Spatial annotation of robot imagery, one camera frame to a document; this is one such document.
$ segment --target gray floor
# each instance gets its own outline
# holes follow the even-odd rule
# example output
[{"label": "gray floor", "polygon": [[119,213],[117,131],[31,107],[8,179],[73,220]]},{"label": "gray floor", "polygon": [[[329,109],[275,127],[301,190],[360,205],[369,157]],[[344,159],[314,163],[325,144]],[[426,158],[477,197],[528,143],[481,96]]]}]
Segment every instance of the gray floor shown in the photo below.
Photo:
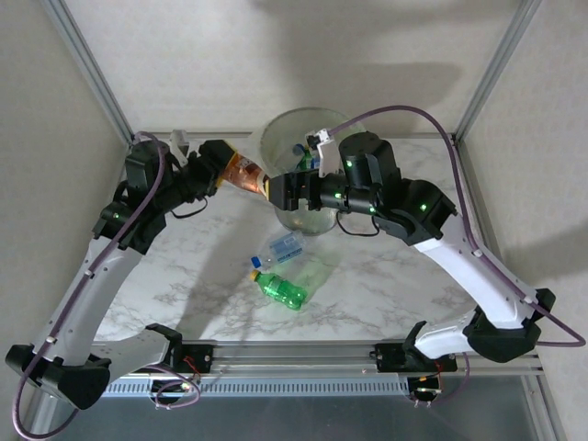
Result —
[{"label": "gray floor", "polygon": [[[461,379],[446,379],[447,389]],[[67,409],[63,409],[60,421]],[[520,378],[474,378],[432,409],[403,397],[208,398],[185,409],[102,399],[56,440],[536,440]]]}]

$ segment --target clear glass bowl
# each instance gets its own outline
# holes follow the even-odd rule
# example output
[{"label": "clear glass bowl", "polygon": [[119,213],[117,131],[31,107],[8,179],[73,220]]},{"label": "clear glass bowl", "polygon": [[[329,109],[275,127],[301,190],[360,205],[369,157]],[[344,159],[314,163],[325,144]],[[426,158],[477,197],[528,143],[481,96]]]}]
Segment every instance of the clear glass bowl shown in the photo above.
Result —
[{"label": "clear glass bowl", "polygon": [[[339,112],[321,107],[302,107],[290,110],[272,119],[262,129],[251,135],[251,140],[259,146],[263,162],[262,167],[270,177],[292,171],[301,159],[301,152],[294,148],[296,144],[305,144],[305,135],[310,131],[332,129],[346,122],[349,118]],[[349,135],[365,131],[357,123],[335,135],[341,142]],[[292,231],[304,234],[322,234],[335,225],[335,209],[308,211],[306,203],[300,201],[300,208],[295,211],[276,209],[279,221]]]}]

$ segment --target marble tabletop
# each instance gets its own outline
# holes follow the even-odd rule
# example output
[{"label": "marble tabletop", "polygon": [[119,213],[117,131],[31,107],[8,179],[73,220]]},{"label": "marble tabletop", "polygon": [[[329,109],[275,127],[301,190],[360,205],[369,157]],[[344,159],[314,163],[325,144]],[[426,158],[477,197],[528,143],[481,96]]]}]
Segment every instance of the marble tabletop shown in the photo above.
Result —
[{"label": "marble tabletop", "polygon": [[[402,175],[431,180],[457,201],[441,140],[390,142]],[[232,144],[257,159],[247,140]],[[303,257],[278,269],[310,293],[302,309],[292,311],[248,277],[250,257],[271,234],[286,232],[262,197],[225,184],[202,213],[166,221],[120,288],[97,340],[126,338],[153,322],[190,340],[402,338],[416,322],[440,322],[474,306],[450,276],[403,242],[384,233],[351,237],[335,227],[310,238]],[[342,222],[354,232],[373,229],[362,215]]]}]

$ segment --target cable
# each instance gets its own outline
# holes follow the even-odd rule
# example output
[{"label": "cable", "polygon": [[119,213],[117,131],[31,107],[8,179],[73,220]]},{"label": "cable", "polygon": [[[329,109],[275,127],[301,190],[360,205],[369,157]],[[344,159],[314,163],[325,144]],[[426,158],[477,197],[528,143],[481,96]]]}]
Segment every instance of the cable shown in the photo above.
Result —
[{"label": "cable", "polygon": [[190,366],[190,368],[194,372],[194,375],[192,375],[192,379],[194,379],[196,375],[198,375],[197,383],[199,383],[202,380],[202,375],[200,375],[200,372],[198,371],[198,369],[196,369],[196,366],[194,366],[194,358],[192,358],[191,356],[185,356],[184,361],[188,366]]},{"label": "cable", "polygon": [[[466,363],[466,377],[463,379],[463,381],[461,383],[459,383],[459,386],[457,389],[455,389],[454,391],[452,391],[451,393],[449,393],[448,395],[442,395],[440,398],[437,398],[435,401],[429,401],[430,405],[437,405],[438,403],[443,403],[443,402],[448,402],[450,400],[453,400],[455,397],[457,397],[464,389],[466,389],[466,386],[468,386],[469,383],[469,357],[468,354],[466,354],[465,352],[462,352],[461,355],[463,356],[463,360]],[[415,400],[413,398],[407,397],[410,401],[415,402],[416,405],[415,407],[418,407],[420,405],[420,403],[422,401],[418,401]]]},{"label": "cable", "polygon": [[434,360],[435,366],[437,367],[437,378],[439,379],[439,389],[443,390],[443,379],[441,378],[441,372],[443,371],[443,367]]},{"label": "cable", "polygon": [[100,265],[102,265],[102,263],[110,255],[110,253],[112,253],[112,251],[114,251],[114,249],[119,245],[120,239],[124,236],[124,234],[130,228],[130,226],[141,215],[141,213],[147,207],[147,205],[149,204],[151,199],[153,199],[153,196],[155,195],[157,188],[159,187],[159,185],[162,182],[162,179],[164,177],[164,170],[165,170],[164,148],[162,147],[159,140],[157,138],[155,138],[155,136],[153,136],[151,133],[140,131],[139,133],[137,133],[137,135],[145,136],[145,137],[157,142],[157,152],[159,155],[159,168],[157,170],[157,176],[155,177],[155,181],[153,182],[153,186],[149,190],[149,193],[147,193],[147,196],[145,196],[145,199],[141,202],[139,207],[137,207],[137,209],[130,215],[129,219],[120,228],[119,232],[117,232],[117,234],[112,238],[112,240],[108,243],[108,245],[96,257],[96,259],[94,259],[94,262],[92,262],[92,264],[90,264],[86,273],[82,276],[82,278],[80,279],[78,284],[73,289],[72,295],[65,303],[65,306],[63,307],[62,312],[58,316],[57,320],[55,320],[55,324],[51,328],[51,331],[49,332],[47,339],[41,345],[39,352],[37,352],[37,354],[35,354],[35,356],[32,358],[30,363],[28,363],[28,366],[25,368],[24,372],[22,373],[20,380],[18,382],[18,385],[17,385],[17,393],[15,394],[15,398],[12,402],[12,423],[15,427],[15,430],[23,438],[26,438],[29,440],[41,440],[41,439],[51,438],[52,436],[59,434],[63,429],[65,429],[65,427],[67,427],[70,424],[70,422],[74,419],[74,417],[79,412],[78,409],[73,410],[72,414],[67,418],[67,420],[65,420],[65,422],[61,426],[50,431],[47,434],[42,434],[42,435],[41,434],[33,434],[33,433],[29,432],[24,427],[24,425],[22,424],[22,421],[20,419],[20,402],[22,400],[22,392],[23,392],[23,389],[25,388],[25,384],[27,384],[28,377],[30,377],[30,374],[32,373],[32,371],[35,369],[35,367],[40,362],[40,360],[45,356],[47,351],[49,351],[49,348],[51,347],[53,342],[57,339],[57,336],[58,336],[60,330],[62,329],[63,323],[65,322],[65,320],[69,316],[75,303],[80,298],[80,295],[84,291],[84,288],[87,285],[88,280],[90,280],[90,277],[92,275],[94,275],[94,273],[100,267]]},{"label": "cable", "polygon": [[192,216],[196,216],[197,214],[204,211],[204,209],[209,205],[209,200],[206,198],[203,198],[203,199],[204,199],[204,207],[202,207],[201,209],[197,209],[196,211],[192,211],[191,213],[188,213],[188,214],[175,214],[172,211],[172,216],[174,216],[176,219],[187,219],[187,218],[191,218]]},{"label": "cable", "polygon": [[466,389],[466,386],[468,386],[469,383],[469,357],[468,354],[466,354],[465,352],[462,352],[461,355],[463,356],[463,360],[466,363],[466,377],[463,379],[463,381],[461,383],[459,383],[459,386],[457,389],[455,389],[453,392],[451,392],[449,395],[441,395],[440,398],[437,398],[434,401],[434,404],[438,404],[440,402],[448,402],[450,400],[453,400],[454,398],[456,398],[464,389]]},{"label": "cable", "polygon": [[[179,381],[172,381],[170,383],[165,384],[163,387],[161,387],[157,393],[155,394],[154,397],[154,401],[155,401],[155,407],[164,407],[165,409],[167,409],[168,411],[171,411],[173,409],[179,409],[181,407],[187,407],[190,406],[196,402],[198,402],[198,400],[200,399],[200,388],[198,387],[198,385],[196,383],[194,383],[193,379],[189,379],[187,377],[184,377],[183,375],[175,372],[173,369],[171,369],[170,367],[167,366],[163,366],[163,365],[150,365],[147,367],[148,369],[154,369],[154,370],[159,370],[160,372],[163,372],[165,374],[171,374],[177,378],[179,378]],[[161,404],[159,402],[159,399],[161,398],[162,393],[164,393],[166,390],[171,389],[173,387],[176,386],[181,386],[183,384],[189,384],[190,385],[190,390],[187,392],[189,393],[190,391],[194,391],[195,395],[194,398],[192,400],[186,401],[186,402],[180,402],[178,404]]]},{"label": "cable", "polygon": [[[330,136],[334,136],[336,133],[340,132],[341,130],[346,129],[349,126],[352,126],[365,118],[371,117],[373,115],[378,115],[379,113],[391,112],[393,110],[404,110],[404,111],[416,113],[417,115],[420,115],[420,116],[424,117],[425,119],[428,119],[428,121],[435,126],[436,130],[441,135],[441,138],[443,138],[443,141],[447,147],[447,151],[449,152],[449,161],[451,162],[451,171],[453,172],[453,177],[456,182],[456,190],[458,192],[459,207],[461,209],[461,215],[463,217],[463,223],[464,223],[464,228],[466,231],[466,237],[468,238],[469,245],[472,247],[472,249],[479,251],[480,247],[478,246],[478,243],[476,242],[473,231],[471,229],[471,224],[469,222],[468,207],[466,205],[466,199],[465,199],[465,196],[463,193],[463,189],[461,187],[461,179],[459,178],[459,170],[458,170],[457,153],[454,149],[453,144],[451,143],[451,140],[449,139],[449,136],[447,135],[447,133],[445,132],[445,130],[443,129],[441,124],[435,118],[433,118],[433,116],[431,116],[426,111],[424,111],[418,107],[413,107],[413,106],[397,105],[397,106],[379,107],[379,108],[375,108],[373,110],[370,110],[369,112],[358,115],[355,118],[352,118],[352,119],[348,120],[347,122],[344,122],[343,124],[338,125],[334,129],[328,130],[328,133]],[[539,314],[543,315],[544,317],[547,317],[553,323],[558,325],[561,330],[563,330],[564,332],[566,332],[567,334],[569,334],[570,336],[572,336],[573,338],[576,339],[575,342],[541,342],[541,341],[539,341],[539,342],[537,342],[538,346],[582,347],[582,346],[586,345],[586,340],[584,339],[584,337],[582,337],[580,334],[575,332],[570,326],[568,326],[566,323],[562,322],[560,319],[555,317],[550,311],[547,311],[545,308],[541,307],[540,305],[538,305],[534,301],[532,301],[532,300],[528,301],[526,298],[525,292],[523,292],[523,290],[520,289],[505,273],[503,273],[503,271],[501,271],[501,269],[498,266],[496,266],[494,264],[494,262],[491,261],[485,254],[482,254],[480,256],[480,260],[482,261],[483,264],[485,264],[492,271],[492,273],[495,276],[497,276],[499,279],[501,279],[501,281],[514,292],[516,297],[518,297],[521,301],[527,303],[533,310],[537,311]]]},{"label": "cable", "polygon": [[358,237],[374,237],[379,234],[379,226],[376,224],[376,221],[374,220],[373,216],[371,218],[371,223],[374,226],[374,228],[376,229],[376,232],[350,232],[350,231],[346,230],[345,227],[341,224],[341,220],[339,219],[339,214],[341,214],[341,210],[338,210],[336,212],[336,214],[334,215],[334,217],[335,217],[335,220],[337,221],[337,225],[339,225],[339,228],[345,234],[349,234],[350,236],[358,236]]}]

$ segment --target orange bottle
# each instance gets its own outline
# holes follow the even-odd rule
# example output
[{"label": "orange bottle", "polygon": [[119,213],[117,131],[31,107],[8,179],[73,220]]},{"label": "orange bottle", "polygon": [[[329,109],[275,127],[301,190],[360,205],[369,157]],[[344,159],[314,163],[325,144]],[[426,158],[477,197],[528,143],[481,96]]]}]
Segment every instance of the orange bottle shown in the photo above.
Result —
[{"label": "orange bottle", "polygon": [[222,179],[236,187],[258,193],[266,198],[266,181],[269,176],[259,165],[237,152],[224,169]]}]

